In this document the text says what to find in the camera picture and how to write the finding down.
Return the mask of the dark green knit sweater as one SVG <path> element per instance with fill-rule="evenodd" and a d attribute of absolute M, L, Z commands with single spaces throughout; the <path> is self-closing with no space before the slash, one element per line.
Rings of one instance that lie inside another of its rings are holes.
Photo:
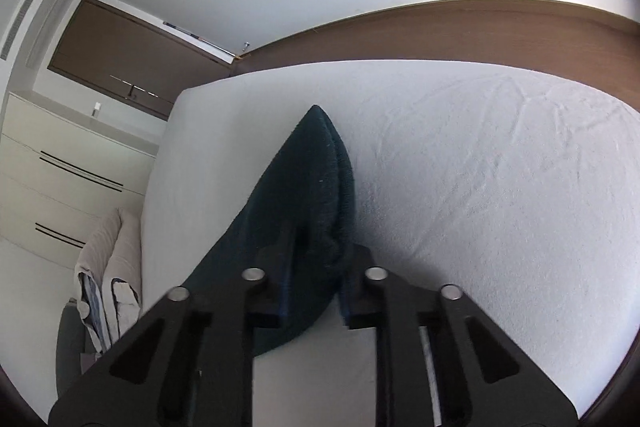
<path fill-rule="evenodd" d="M 255 355 L 306 332 L 340 290 L 352 263 L 355 182 L 330 117 L 312 106 L 294 128 L 224 235 L 188 276 L 190 291 L 263 269 L 280 285 L 278 329 L 259 329 Z"/>

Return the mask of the white wardrobe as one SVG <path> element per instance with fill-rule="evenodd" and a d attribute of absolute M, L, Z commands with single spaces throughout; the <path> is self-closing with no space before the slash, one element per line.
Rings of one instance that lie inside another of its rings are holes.
<path fill-rule="evenodd" d="M 1 234 L 73 268 L 111 210 L 140 215 L 158 147 L 32 92 L 9 93 L 1 124 Z"/>

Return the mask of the brown wooden door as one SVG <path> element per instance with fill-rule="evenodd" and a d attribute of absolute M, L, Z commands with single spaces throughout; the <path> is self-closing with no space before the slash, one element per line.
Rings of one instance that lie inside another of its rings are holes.
<path fill-rule="evenodd" d="M 48 69 L 163 120 L 182 91 L 231 72 L 213 54 L 99 0 L 79 2 Z"/>

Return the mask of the folded striped duvet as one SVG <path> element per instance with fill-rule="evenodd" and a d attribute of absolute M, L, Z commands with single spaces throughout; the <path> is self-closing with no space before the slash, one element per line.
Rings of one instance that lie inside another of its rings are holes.
<path fill-rule="evenodd" d="M 103 355 L 142 311 L 140 219 L 107 213 L 81 248 L 74 268 L 76 308 L 94 350 Z"/>

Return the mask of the grey upholstered headboard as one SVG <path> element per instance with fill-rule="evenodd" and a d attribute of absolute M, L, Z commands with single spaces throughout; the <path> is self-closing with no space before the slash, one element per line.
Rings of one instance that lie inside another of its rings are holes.
<path fill-rule="evenodd" d="M 65 303 L 55 348 L 56 392 L 64 393 L 84 375 L 98 358 L 87 327 L 81 322 L 74 298 Z"/>

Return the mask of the brown wooden bed frame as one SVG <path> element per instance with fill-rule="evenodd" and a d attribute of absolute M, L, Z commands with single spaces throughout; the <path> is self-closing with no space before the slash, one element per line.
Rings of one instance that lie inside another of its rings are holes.
<path fill-rule="evenodd" d="M 445 0 L 344 18 L 248 51 L 232 72 L 356 60 L 525 68 L 639 105 L 638 23 L 551 0 Z"/>

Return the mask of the white bed sheet mattress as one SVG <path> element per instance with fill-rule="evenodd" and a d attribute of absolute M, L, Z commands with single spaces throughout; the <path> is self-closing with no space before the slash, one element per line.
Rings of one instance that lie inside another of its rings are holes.
<path fill-rule="evenodd" d="M 191 274 L 312 106 L 352 162 L 356 242 L 414 285 L 460 286 L 587 412 L 639 328 L 639 115 L 540 72 L 335 62 L 182 92 L 144 201 L 144 305 Z"/>

